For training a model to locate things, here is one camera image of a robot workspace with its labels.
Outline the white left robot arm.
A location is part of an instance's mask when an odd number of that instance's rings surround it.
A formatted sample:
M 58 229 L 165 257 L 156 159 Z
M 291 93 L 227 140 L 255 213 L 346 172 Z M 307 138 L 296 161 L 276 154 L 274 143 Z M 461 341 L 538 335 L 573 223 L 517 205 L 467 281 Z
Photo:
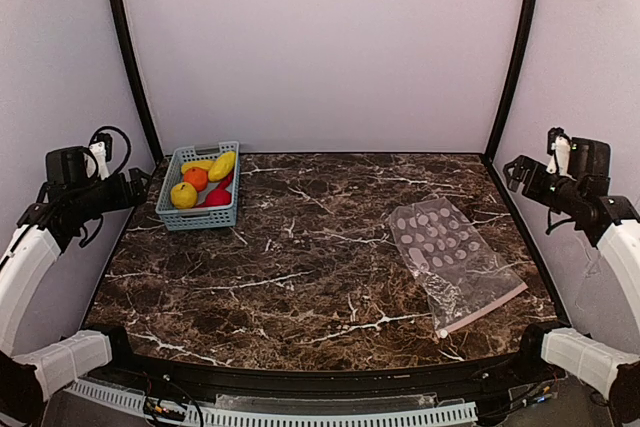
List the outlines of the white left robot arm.
M 41 403 L 91 370 L 112 361 L 112 341 L 95 330 L 32 353 L 15 353 L 19 324 L 45 274 L 66 251 L 85 223 L 104 214 L 126 210 L 147 199 L 151 176 L 138 168 L 127 175 L 69 190 L 55 200 L 34 203 L 19 220 L 19 228 L 1 257 L 1 385 L 20 403 Z

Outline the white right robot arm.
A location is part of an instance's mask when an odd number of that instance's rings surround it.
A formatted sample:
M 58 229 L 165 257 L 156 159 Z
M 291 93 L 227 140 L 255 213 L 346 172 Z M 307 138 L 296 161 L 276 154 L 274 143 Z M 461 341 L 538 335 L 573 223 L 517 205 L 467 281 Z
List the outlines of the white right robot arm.
M 635 319 L 639 318 L 639 214 L 624 196 L 610 196 L 609 154 L 571 153 L 565 165 L 551 155 L 553 170 L 527 156 L 503 168 L 508 188 L 564 213 L 611 267 Z M 598 391 L 609 405 L 639 401 L 639 356 L 569 327 L 545 328 L 540 358 Z

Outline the clear zip top bag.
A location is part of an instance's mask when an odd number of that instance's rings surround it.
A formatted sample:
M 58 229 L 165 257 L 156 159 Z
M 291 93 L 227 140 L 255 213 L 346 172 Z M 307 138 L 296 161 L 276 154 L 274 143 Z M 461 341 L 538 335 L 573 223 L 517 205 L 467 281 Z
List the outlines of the clear zip top bag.
M 472 222 L 446 198 L 400 206 L 388 217 L 388 225 L 405 265 L 427 294 L 440 338 L 527 289 Z

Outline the yellow round fruit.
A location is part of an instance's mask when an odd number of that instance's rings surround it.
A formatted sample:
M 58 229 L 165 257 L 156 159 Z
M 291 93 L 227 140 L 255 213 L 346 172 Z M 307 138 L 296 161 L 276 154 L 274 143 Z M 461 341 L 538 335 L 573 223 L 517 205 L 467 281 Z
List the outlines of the yellow round fruit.
M 191 183 L 181 182 L 171 189 L 170 200 L 178 210 L 191 209 L 198 202 L 198 191 Z

